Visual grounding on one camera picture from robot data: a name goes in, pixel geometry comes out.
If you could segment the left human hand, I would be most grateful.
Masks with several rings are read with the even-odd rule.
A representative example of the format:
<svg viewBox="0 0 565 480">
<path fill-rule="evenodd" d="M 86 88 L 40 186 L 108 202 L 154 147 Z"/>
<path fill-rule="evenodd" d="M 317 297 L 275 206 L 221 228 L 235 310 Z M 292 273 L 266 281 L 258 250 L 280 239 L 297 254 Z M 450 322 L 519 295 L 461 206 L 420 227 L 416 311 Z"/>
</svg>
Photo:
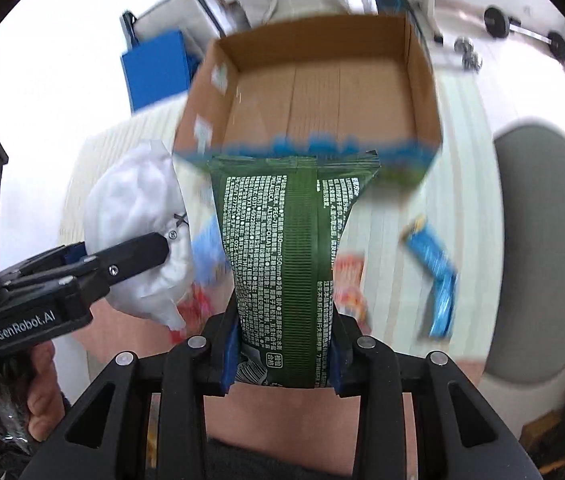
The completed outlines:
<svg viewBox="0 0 565 480">
<path fill-rule="evenodd" d="M 28 434 L 37 442 L 44 442 L 66 414 L 64 397 L 58 384 L 55 354 L 52 341 L 43 342 L 28 352 L 33 377 L 26 381 L 28 388 L 24 411 Z"/>
</svg>

